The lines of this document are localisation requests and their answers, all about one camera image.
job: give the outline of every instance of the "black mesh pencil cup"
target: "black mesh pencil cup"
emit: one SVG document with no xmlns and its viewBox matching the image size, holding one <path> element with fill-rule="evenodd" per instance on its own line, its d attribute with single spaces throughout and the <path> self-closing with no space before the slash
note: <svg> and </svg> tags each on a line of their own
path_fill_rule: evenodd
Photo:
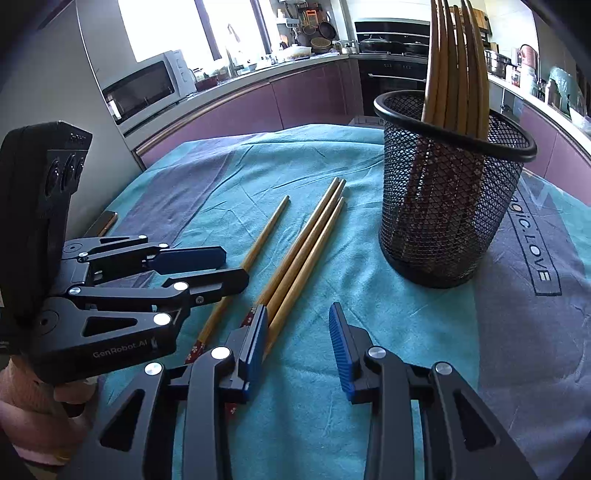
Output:
<svg viewBox="0 0 591 480">
<path fill-rule="evenodd" d="M 374 102 L 386 120 L 379 244 L 404 277 L 449 288 L 474 274 L 537 147 L 493 110 L 488 141 L 423 123 L 424 97 L 406 90 Z"/>
</svg>

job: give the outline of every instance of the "camera lens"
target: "camera lens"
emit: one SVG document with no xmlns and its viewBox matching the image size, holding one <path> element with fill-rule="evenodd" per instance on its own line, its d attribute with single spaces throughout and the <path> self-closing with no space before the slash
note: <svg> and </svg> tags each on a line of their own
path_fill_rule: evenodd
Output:
<svg viewBox="0 0 591 480">
<path fill-rule="evenodd" d="M 78 157 L 78 165 L 76 166 L 76 180 L 82 175 L 82 169 L 84 168 L 85 157 Z"/>
<path fill-rule="evenodd" d="M 56 188 L 56 185 L 60 181 L 60 165 L 59 162 L 56 160 L 54 163 L 51 164 L 51 168 L 49 169 L 49 173 L 47 174 L 47 180 L 45 181 L 45 195 L 49 197 L 53 189 Z"/>
<path fill-rule="evenodd" d="M 74 179 L 74 175 L 76 174 L 76 156 L 74 154 L 70 155 L 68 161 L 66 162 L 66 168 L 64 168 L 64 176 L 61 179 L 61 189 L 64 190 L 70 184 L 70 182 Z"/>
</svg>

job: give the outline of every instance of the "oven door handle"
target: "oven door handle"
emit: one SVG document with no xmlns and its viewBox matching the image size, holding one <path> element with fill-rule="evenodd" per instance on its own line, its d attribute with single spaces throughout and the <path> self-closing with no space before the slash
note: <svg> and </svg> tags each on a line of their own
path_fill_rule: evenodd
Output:
<svg viewBox="0 0 591 480">
<path fill-rule="evenodd" d="M 378 79 L 410 80 L 412 82 L 423 82 L 423 83 L 427 83 L 427 79 L 424 79 L 424 80 L 421 80 L 421 79 L 412 79 L 412 78 L 409 78 L 409 77 L 395 77 L 393 75 L 374 75 L 373 73 L 368 73 L 368 77 L 378 78 Z"/>
</svg>

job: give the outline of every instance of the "window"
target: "window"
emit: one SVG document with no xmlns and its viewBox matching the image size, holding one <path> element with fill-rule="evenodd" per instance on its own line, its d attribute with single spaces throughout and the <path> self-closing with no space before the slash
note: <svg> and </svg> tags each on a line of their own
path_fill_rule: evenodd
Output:
<svg viewBox="0 0 591 480">
<path fill-rule="evenodd" d="M 203 29 L 196 2 L 207 11 L 213 38 Z M 271 45 L 277 48 L 280 39 L 271 2 L 259 2 Z M 213 61 L 214 42 L 222 58 L 227 58 L 227 50 L 243 64 L 265 55 L 250 0 L 119 0 L 119 9 L 136 61 L 182 50 L 189 68 L 196 70 Z"/>
<path fill-rule="evenodd" d="M 136 61 L 182 50 L 191 69 L 213 61 L 193 0 L 119 0 Z"/>
</svg>

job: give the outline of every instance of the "blue tablecloth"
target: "blue tablecloth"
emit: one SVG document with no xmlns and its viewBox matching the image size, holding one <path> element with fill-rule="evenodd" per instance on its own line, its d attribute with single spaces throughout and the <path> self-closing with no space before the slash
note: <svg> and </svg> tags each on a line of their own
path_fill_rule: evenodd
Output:
<svg viewBox="0 0 591 480">
<path fill-rule="evenodd" d="M 234 477 L 363 478 L 370 407 L 350 405 L 340 388 L 327 324 L 330 305 L 339 301 L 349 323 L 404 361 L 452 363 L 539 476 L 556 478 L 591 430 L 591 209 L 524 172 L 513 204 L 534 220 L 531 230 L 510 208 L 473 280 L 449 290 L 420 287 L 398 275 L 378 245 L 382 142 L 380 130 L 333 125 L 188 142 L 109 206 L 120 215 L 114 234 L 146 234 L 174 247 L 221 245 L 228 266 L 237 267 L 290 195 L 249 287 L 225 317 L 217 336 L 223 342 L 332 178 L 347 180 L 346 210 L 265 362 L 253 402 L 230 426 Z M 526 255 L 527 233 L 543 260 Z M 154 275 L 130 282 L 159 281 Z M 163 359 L 167 366 L 184 361 L 211 309 L 193 309 L 177 352 Z M 101 408 L 142 369 L 109 374 Z M 420 472 L 420 451 L 415 460 Z"/>
</svg>

